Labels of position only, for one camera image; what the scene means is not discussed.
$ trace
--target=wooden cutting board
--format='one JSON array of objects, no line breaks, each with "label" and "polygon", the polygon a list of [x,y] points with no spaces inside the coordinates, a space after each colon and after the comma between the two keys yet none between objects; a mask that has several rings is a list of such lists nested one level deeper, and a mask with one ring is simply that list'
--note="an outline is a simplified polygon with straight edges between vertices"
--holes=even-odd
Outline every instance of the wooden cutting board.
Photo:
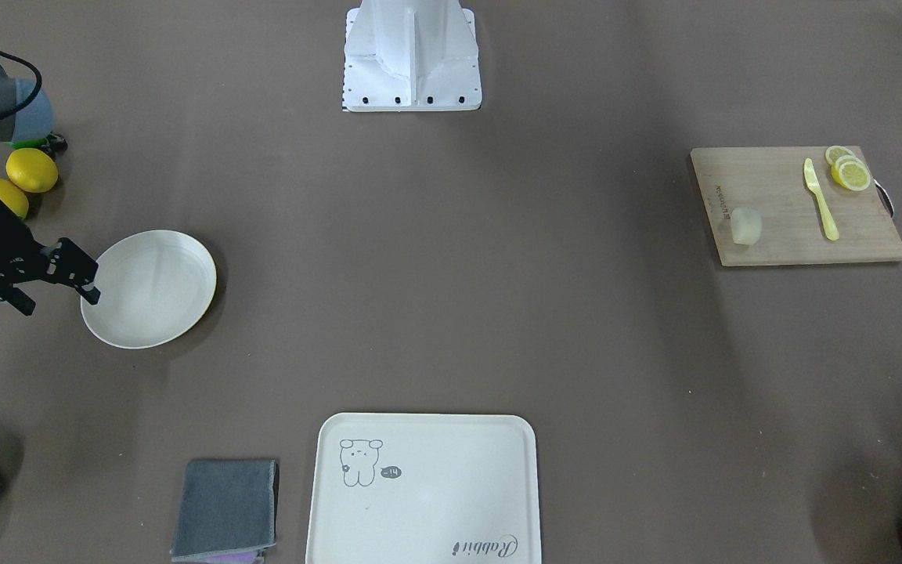
[{"label": "wooden cutting board", "polygon": [[[850,147],[872,170],[861,147]],[[724,147],[695,149],[691,161],[723,266],[832,264],[902,261],[902,240],[873,186],[842,188],[824,159],[826,146]],[[841,237],[824,237],[803,163],[812,158],[824,198]],[[730,213],[754,208],[762,215],[761,239],[733,242]]]}]

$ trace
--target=butter knife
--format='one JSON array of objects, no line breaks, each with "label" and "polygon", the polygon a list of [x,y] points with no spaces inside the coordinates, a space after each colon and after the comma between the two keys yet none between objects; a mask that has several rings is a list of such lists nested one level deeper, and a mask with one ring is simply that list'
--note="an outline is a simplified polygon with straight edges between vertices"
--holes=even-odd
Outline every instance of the butter knife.
[{"label": "butter knife", "polygon": [[807,158],[803,164],[803,175],[806,176],[806,188],[810,189],[813,196],[817,197],[817,206],[820,208],[820,221],[823,222],[824,235],[827,239],[838,240],[841,235],[837,232],[837,224],[834,222],[834,215],[830,215],[830,208],[827,207],[827,201],[824,200],[824,191],[820,188],[820,181],[817,181],[817,171],[813,168],[812,158]]}]

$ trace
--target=brown table surface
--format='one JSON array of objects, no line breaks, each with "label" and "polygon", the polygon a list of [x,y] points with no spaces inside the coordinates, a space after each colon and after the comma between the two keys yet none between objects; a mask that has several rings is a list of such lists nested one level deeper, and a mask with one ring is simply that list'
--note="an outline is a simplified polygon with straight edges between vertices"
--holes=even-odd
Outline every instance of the brown table surface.
[{"label": "brown table surface", "polygon": [[340,112],[351,7],[0,0],[71,143],[36,237],[219,274],[157,349],[0,304],[0,563],[168,561],[195,457],[278,458],[304,561],[345,410],[530,421],[547,562],[902,562],[902,264],[723,268],[687,158],[859,144],[902,235],[902,1],[469,1],[455,114]]}]

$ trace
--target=gray cloth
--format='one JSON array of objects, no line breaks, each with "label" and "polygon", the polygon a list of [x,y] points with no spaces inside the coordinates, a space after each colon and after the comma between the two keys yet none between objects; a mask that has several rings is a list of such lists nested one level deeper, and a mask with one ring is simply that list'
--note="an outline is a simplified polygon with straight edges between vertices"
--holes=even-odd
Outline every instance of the gray cloth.
[{"label": "gray cloth", "polygon": [[276,461],[191,461],[183,475],[173,562],[273,546]]}]

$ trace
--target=white plate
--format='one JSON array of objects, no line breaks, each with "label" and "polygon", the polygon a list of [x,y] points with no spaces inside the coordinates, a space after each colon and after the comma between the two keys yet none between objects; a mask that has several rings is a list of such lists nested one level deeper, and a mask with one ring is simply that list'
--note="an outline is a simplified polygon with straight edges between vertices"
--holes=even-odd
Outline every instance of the white plate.
[{"label": "white plate", "polygon": [[82,319],[101,342],[121,349],[171,342],[204,316],[215,296],[215,261],[190,235],[131,235],[96,261],[99,303],[81,300]]},{"label": "white plate", "polygon": [[540,564],[536,445],[514,415],[336,414],[308,564]]}]

